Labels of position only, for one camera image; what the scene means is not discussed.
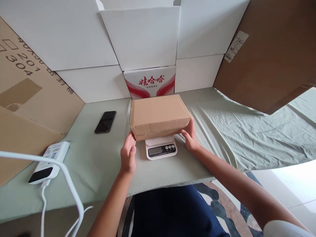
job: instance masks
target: black smartphone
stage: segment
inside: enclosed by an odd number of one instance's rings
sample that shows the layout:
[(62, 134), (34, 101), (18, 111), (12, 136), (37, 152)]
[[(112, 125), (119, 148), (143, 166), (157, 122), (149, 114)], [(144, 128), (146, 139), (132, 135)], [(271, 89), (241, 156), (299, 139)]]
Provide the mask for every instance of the black smartphone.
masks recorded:
[(95, 133), (107, 133), (111, 130), (111, 126), (115, 117), (116, 111), (104, 112), (102, 118), (95, 129)]

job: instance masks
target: table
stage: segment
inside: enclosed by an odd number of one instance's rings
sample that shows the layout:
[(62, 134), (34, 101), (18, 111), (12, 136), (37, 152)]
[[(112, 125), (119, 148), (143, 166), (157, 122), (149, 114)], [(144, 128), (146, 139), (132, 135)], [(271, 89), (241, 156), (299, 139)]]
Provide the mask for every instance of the table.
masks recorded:
[[(179, 93), (195, 118), (201, 145), (240, 171), (295, 165), (316, 159), (316, 91), (309, 90), (275, 112), (265, 115), (235, 103), (215, 88)], [(64, 163), (83, 203), (104, 200), (120, 169), (120, 149), (130, 131), (131, 99), (84, 105), (62, 141), (70, 142)], [(111, 131), (95, 134), (102, 114), (117, 111)], [(145, 142), (137, 142), (137, 169), (128, 195), (150, 189), (188, 185), (214, 177), (187, 151), (175, 135), (178, 153), (150, 161)], [(0, 187), (0, 222), (40, 212), (40, 185), (29, 185), (32, 163)], [(46, 188), (47, 210), (75, 205), (62, 172)]]

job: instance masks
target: lap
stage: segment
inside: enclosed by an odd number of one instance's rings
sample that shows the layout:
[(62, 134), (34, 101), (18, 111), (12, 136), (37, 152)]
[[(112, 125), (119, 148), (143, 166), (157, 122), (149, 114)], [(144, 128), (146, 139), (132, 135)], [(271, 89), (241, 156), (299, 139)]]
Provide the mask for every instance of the lap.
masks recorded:
[(193, 185), (135, 195), (132, 236), (174, 235), (228, 236)]

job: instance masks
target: forearm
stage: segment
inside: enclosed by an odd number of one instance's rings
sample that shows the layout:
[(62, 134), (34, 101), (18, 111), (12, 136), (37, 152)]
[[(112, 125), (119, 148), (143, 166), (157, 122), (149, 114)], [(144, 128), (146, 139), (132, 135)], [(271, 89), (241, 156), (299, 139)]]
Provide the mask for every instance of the forearm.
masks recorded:
[(116, 236), (132, 176), (123, 172), (118, 174), (88, 237)]
[(281, 203), (259, 184), (200, 146), (196, 157), (228, 191), (243, 203), (263, 229), (272, 220), (283, 220), (307, 230)]

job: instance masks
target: white sleeve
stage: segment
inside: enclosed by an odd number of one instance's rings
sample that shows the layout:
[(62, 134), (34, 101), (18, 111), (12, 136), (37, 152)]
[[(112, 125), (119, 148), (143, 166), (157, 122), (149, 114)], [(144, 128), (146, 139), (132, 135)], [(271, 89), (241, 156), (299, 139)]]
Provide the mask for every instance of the white sleeve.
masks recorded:
[(314, 237), (306, 230), (285, 221), (270, 221), (263, 229), (264, 237)]

